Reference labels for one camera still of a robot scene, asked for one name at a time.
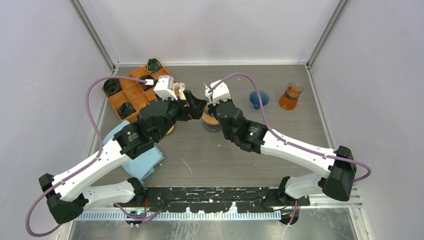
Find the cable connector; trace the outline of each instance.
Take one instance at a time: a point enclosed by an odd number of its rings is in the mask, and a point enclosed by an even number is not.
[[[155,84],[153,79],[146,79],[146,81],[145,85],[153,86]]]

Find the blue cloth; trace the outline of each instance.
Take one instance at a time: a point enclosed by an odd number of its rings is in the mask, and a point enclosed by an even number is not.
[[[121,122],[112,131],[110,131],[109,134],[107,134],[107,136],[103,139],[103,144],[106,144],[113,139],[114,135],[128,124],[130,124],[130,122],[127,120]],[[155,171],[153,167],[162,159],[164,159],[164,155],[158,147],[154,146],[154,148],[146,151],[130,162],[123,164],[122,167],[129,175],[131,175],[131,177],[138,178],[141,183],[144,184],[143,180]]]

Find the glass jar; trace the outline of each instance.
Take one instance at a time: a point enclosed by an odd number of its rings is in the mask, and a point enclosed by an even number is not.
[[[203,126],[210,132],[216,133],[221,130],[220,123],[215,119],[214,114],[209,111],[209,107],[206,105],[201,116],[203,120]]]
[[[304,88],[298,82],[290,82],[285,93],[279,99],[279,105],[285,110],[292,110],[298,104],[298,99]]]

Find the gray wall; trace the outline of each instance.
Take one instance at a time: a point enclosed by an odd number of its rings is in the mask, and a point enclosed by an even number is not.
[[[87,156],[84,95],[110,71],[66,0],[2,1],[0,56],[0,239],[30,239],[25,216],[41,194],[38,178]],[[100,88],[92,94],[95,116],[102,97]],[[31,224],[37,233],[56,225],[44,199]]]
[[[357,184],[375,239],[424,234],[424,4],[352,0],[312,70],[337,145],[373,170]]]

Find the blue cup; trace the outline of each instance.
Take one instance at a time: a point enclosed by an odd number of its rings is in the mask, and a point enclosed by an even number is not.
[[[270,102],[270,96],[268,96],[268,93],[259,90],[260,98],[262,99],[262,105],[267,105]],[[249,96],[250,102],[253,104],[254,109],[259,109],[259,97],[256,91],[252,91]]]

